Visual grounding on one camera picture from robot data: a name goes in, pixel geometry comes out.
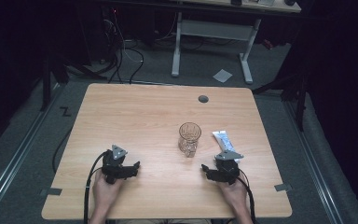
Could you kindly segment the grey paper sheet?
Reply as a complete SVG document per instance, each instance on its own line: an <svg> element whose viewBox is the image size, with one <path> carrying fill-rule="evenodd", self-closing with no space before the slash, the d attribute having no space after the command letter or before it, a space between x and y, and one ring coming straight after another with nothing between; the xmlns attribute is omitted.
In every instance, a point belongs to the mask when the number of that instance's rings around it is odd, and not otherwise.
<svg viewBox="0 0 358 224"><path fill-rule="evenodd" d="M225 83L227 82L230 78L232 77L232 75L224 70L224 69L221 69L219 72L217 72L213 78L221 83Z"/></svg>

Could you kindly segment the white and blue tube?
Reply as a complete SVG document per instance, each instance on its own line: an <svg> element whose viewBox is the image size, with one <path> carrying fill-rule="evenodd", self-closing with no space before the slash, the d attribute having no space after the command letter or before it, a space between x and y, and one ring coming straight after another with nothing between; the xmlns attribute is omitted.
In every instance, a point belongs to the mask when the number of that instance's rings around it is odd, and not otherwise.
<svg viewBox="0 0 358 224"><path fill-rule="evenodd" d="M232 146L226 131L215 131L213 136L221 148L221 152L215 156L217 160L239 162L243 158Z"/></svg>

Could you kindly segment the person's right hand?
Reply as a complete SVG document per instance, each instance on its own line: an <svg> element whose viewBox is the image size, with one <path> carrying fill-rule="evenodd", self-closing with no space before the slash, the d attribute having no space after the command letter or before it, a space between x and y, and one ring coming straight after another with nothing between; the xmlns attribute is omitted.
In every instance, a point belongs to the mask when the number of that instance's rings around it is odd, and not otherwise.
<svg viewBox="0 0 358 224"><path fill-rule="evenodd" d="M230 206L237 219L248 218L250 216L250 211L246 202L247 191L239 177L233 184L218 182L217 186L221 189L227 204Z"/></svg>

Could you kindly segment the black metal stand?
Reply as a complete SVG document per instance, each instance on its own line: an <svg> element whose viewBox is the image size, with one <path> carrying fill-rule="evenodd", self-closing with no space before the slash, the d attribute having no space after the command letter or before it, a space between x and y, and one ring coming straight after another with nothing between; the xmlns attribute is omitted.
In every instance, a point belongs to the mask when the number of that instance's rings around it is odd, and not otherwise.
<svg viewBox="0 0 358 224"><path fill-rule="evenodd" d="M284 102L296 100L295 123L297 128L303 132L303 116L306 108L305 100L308 81L308 73L296 73L286 77L278 77L270 83L252 90L252 93L260 94L268 90L282 89L281 99Z"/></svg>
<svg viewBox="0 0 358 224"><path fill-rule="evenodd" d="M66 66L70 65L76 70L81 72L87 77L95 79L104 79L104 77L98 75L96 72L92 72L85 66L74 63L60 54L48 54L43 61L43 98L41 110L46 111L50 103L52 102L52 88L51 88L51 77L55 77L59 84L66 84L69 81L68 72Z"/></svg>

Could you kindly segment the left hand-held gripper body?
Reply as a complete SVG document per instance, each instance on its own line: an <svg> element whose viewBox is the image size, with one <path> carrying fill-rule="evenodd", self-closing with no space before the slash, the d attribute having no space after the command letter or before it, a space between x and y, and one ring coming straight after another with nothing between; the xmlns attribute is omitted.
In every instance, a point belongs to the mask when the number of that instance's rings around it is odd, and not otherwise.
<svg viewBox="0 0 358 224"><path fill-rule="evenodd" d="M127 151L116 145L112 145L111 149L104 152L102 172L108 184L114 184L117 179L129 177L128 169L122 165L126 155Z"/></svg>

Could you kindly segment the person's left hand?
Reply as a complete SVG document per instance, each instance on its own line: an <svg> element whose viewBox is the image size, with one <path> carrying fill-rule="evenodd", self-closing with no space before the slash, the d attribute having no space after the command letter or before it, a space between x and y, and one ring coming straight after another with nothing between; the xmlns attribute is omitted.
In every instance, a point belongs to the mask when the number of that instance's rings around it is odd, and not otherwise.
<svg viewBox="0 0 358 224"><path fill-rule="evenodd" d="M123 184L123 179L118 179L114 184L106 182L106 176L101 170L95 174L93 184L93 196L94 196L94 217L106 217L111 206L116 201L120 188Z"/></svg>

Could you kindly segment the white-framed desk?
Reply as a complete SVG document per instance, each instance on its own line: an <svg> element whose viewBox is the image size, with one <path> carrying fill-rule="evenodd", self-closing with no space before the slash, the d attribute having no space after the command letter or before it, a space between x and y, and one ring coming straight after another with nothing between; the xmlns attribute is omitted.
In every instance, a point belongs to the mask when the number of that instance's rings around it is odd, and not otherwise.
<svg viewBox="0 0 358 224"><path fill-rule="evenodd" d="M300 5L285 0L179 0L178 5L183 7L185 3L201 4L202 6L232 7L233 9L249 9L251 12L273 12L297 14L301 12ZM256 35L262 19L256 17L249 25L229 24L217 21L206 21L196 19L183 19L182 13L177 14L175 49L172 59L172 76L180 74L181 61L181 37L183 35L210 37L227 40L244 41L246 43L243 52L239 54L244 81L247 84L253 83L249 68L248 57L255 42Z"/></svg>

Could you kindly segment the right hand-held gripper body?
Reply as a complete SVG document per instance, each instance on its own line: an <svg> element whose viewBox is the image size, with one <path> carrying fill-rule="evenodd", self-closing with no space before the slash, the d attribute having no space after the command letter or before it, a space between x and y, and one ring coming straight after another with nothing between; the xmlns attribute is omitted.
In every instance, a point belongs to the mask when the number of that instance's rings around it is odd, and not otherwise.
<svg viewBox="0 0 358 224"><path fill-rule="evenodd" d="M238 160L243 156L237 152L226 150L215 157L215 166L217 168L217 182L227 182L232 185L240 175Z"/></svg>

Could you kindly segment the metal floor rail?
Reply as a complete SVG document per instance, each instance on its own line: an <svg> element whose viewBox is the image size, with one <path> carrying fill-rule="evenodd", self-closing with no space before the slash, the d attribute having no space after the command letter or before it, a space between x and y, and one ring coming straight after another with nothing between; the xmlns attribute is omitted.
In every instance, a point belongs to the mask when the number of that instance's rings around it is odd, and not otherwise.
<svg viewBox="0 0 358 224"><path fill-rule="evenodd" d="M43 90L37 87L0 136L0 202L31 150L51 105L63 89L63 85L55 84L50 89L51 99L47 107L43 107Z"/></svg>
<svg viewBox="0 0 358 224"><path fill-rule="evenodd" d="M310 143L306 135L298 128L298 125L296 124L296 112L294 107L291 103L283 102L282 104L286 111L286 114L291 121L292 126L295 129L297 138L300 141L302 153L308 166L310 176L318 192L319 198L323 204L325 213L327 214L330 223L343 224L342 216L337 209L337 205L334 201L331 190L324 179L321 169L318 166L317 161L315 160L315 157L310 147Z"/></svg>

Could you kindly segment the clear patterned glass cup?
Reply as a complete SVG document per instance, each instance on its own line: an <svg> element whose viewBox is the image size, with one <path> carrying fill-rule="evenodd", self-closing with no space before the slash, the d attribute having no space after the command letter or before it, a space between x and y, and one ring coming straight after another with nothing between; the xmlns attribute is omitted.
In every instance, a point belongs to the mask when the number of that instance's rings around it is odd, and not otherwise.
<svg viewBox="0 0 358 224"><path fill-rule="evenodd" d="M179 149L188 157L193 158L196 154L201 128L194 122L186 122L179 128Z"/></svg>

